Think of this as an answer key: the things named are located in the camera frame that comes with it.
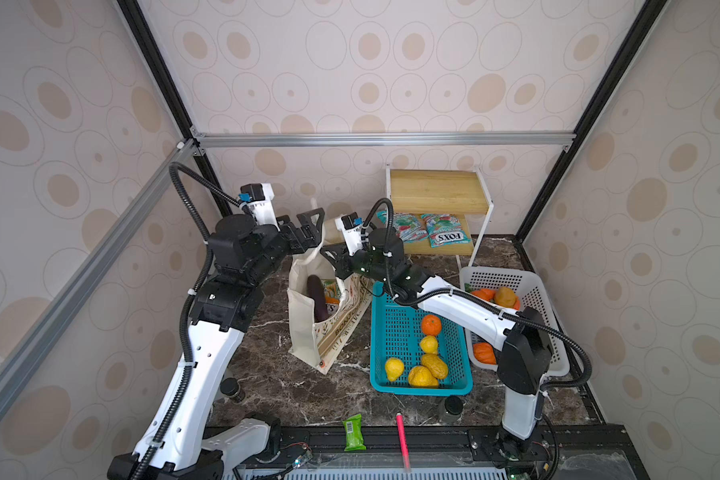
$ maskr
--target white plastic basket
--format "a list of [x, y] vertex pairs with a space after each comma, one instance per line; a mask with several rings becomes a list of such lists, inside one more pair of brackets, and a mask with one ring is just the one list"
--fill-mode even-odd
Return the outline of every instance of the white plastic basket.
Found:
[[[544, 289], [544, 284], [537, 274], [509, 268], [466, 266], [459, 272], [459, 281], [462, 290], [465, 283], [469, 283], [475, 290], [481, 288], [496, 290], [500, 286], [507, 286], [514, 290], [520, 298], [521, 309], [529, 306], [538, 310], [544, 318], [544, 323], [557, 330], [552, 304], [547, 296], [547, 291]], [[484, 340], [467, 329], [464, 329], [464, 334], [466, 335], [467, 351], [472, 365], [481, 369], [496, 370], [496, 365], [482, 363], [474, 358], [472, 344], [484, 342]], [[570, 366], [568, 365], [568, 356], [565, 354], [563, 342], [554, 336], [550, 336], [550, 339], [552, 340], [552, 360], [547, 375], [566, 376]]]

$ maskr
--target orange vegetable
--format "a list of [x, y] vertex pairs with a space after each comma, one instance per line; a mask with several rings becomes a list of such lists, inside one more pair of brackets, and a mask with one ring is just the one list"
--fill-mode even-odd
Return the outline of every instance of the orange vegetable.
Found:
[[490, 302], [494, 299], [494, 295], [496, 295], [496, 290], [491, 290], [490, 288], [483, 288], [480, 290], [475, 290], [474, 292], [472, 292], [472, 295], [476, 296], [481, 300], [485, 300], [486, 302]]
[[489, 363], [491, 365], [496, 365], [494, 348], [489, 344], [485, 342], [475, 343], [474, 345], [472, 345], [472, 353], [474, 353], [474, 358], [480, 363]]
[[424, 315], [422, 319], [422, 333], [425, 335], [437, 336], [443, 329], [440, 317], [436, 315]]

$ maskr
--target robotic arm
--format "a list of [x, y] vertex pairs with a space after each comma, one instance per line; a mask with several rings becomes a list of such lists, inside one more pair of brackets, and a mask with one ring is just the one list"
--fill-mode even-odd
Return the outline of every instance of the robotic arm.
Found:
[[[245, 214], [222, 218], [210, 234], [182, 186], [179, 170]], [[202, 432], [224, 371], [264, 299], [260, 285], [278, 271], [286, 256], [304, 253], [322, 238], [323, 210], [297, 215], [298, 227], [288, 216], [275, 218], [268, 184], [247, 185], [237, 199], [180, 164], [172, 164], [170, 173], [208, 245], [208, 254], [182, 309], [182, 358], [134, 452], [117, 456], [110, 464], [107, 477], [113, 480], [230, 478], [232, 468], [246, 458], [278, 454], [278, 448], [272, 447], [278, 445], [278, 432], [259, 419], [247, 418], [207, 440], [202, 440]], [[382, 203], [388, 208], [387, 227], [366, 235], [369, 219]], [[528, 449], [540, 418], [544, 386], [551, 385], [542, 383], [552, 354], [548, 335], [575, 342], [546, 326], [533, 309], [520, 313], [484, 302], [412, 264], [394, 234], [393, 216], [392, 202], [381, 199], [364, 224], [356, 214], [337, 219], [336, 227], [346, 243], [323, 247], [321, 254], [334, 266], [337, 277], [360, 274], [384, 282], [397, 303], [444, 316], [479, 334], [500, 352], [498, 375], [507, 389], [503, 432], [497, 442], [503, 455], [519, 457]], [[206, 282], [214, 255], [216, 274]], [[584, 360], [584, 375], [569, 384], [557, 382], [557, 386], [576, 386], [589, 379], [586, 354], [580, 347], [574, 350]]]

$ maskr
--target patterned wallpaper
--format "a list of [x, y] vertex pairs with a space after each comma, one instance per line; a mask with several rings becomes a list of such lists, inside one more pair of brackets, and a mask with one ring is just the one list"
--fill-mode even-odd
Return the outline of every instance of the patterned wallpaper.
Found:
[[[485, 179], [495, 211], [487, 232], [514, 234], [525, 218], [554, 162], [559, 145], [490, 145], [376, 148], [212, 148], [211, 164], [228, 192], [251, 182], [269, 182], [278, 215], [310, 210], [309, 199], [329, 218], [357, 211], [365, 216], [386, 195], [384, 169], [477, 171]], [[485, 219], [469, 215], [477, 235]]]
[[[0, 363], [177, 139], [107, 0], [0, 2]], [[199, 245], [169, 191], [0, 424], [0, 478], [90, 480], [135, 445]]]
[[720, 0], [674, 2], [526, 243], [654, 480], [720, 480]]
[[141, 0], [211, 133], [572, 129], [641, 0]]

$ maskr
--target green wrapper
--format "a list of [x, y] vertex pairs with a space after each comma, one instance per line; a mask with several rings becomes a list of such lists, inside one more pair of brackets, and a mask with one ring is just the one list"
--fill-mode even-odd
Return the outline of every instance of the green wrapper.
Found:
[[344, 421], [344, 431], [347, 433], [347, 447], [344, 448], [345, 452], [365, 450], [365, 445], [363, 445], [362, 442], [362, 433], [360, 433], [361, 419], [362, 415], [357, 414]]

